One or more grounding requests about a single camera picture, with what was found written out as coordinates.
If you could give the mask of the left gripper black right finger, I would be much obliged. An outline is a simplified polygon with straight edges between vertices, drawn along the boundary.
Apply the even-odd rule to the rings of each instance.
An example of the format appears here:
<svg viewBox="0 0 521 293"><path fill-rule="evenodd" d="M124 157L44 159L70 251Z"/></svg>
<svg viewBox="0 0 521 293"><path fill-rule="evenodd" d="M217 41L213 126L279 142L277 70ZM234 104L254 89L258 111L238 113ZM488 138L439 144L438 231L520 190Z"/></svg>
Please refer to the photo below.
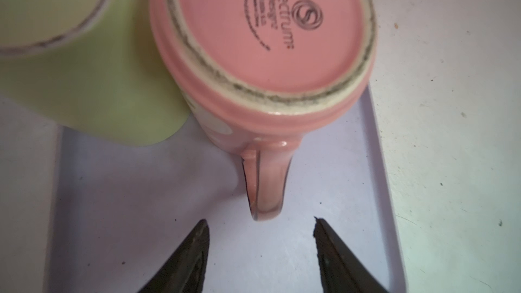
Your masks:
<svg viewBox="0 0 521 293"><path fill-rule="evenodd" d="M324 293L386 293L323 218L316 218L313 230Z"/></svg>

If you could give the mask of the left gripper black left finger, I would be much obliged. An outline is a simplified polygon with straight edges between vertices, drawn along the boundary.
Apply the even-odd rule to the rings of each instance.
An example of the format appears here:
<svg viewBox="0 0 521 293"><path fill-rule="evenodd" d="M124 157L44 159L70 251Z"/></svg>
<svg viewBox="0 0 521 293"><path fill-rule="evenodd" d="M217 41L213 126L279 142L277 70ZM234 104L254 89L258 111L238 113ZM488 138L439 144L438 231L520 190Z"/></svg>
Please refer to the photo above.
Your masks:
<svg viewBox="0 0 521 293"><path fill-rule="evenodd" d="M202 219L139 293L201 293L209 248L210 229L207 220Z"/></svg>

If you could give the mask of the pink patterned mug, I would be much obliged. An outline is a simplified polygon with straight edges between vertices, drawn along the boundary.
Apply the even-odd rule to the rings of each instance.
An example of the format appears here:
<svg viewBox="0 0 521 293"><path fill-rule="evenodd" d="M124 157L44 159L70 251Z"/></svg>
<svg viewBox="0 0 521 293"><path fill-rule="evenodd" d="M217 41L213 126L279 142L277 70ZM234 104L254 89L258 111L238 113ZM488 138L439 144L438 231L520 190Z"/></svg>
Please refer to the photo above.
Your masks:
<svg viewBox="0 0 521 293"><path fill-rule="evenodd" d="M252 218L276 217L305 134L339 119L368 85L373 0L150 0L149 9L199 125L242 159Z"/></svg>

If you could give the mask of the light green mug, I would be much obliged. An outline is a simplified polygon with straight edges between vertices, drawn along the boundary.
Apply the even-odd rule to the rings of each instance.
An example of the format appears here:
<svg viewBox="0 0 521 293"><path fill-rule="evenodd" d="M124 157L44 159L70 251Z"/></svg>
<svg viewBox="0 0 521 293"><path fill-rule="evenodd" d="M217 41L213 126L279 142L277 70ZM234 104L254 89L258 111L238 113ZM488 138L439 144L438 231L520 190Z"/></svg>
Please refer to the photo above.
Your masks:
<svg viewBox="0 0 521 293"><path fill-rule="evenodd" d="M132 146L164 141L190 114L157 50L149 0L1 0L1 93Z"/></svg>

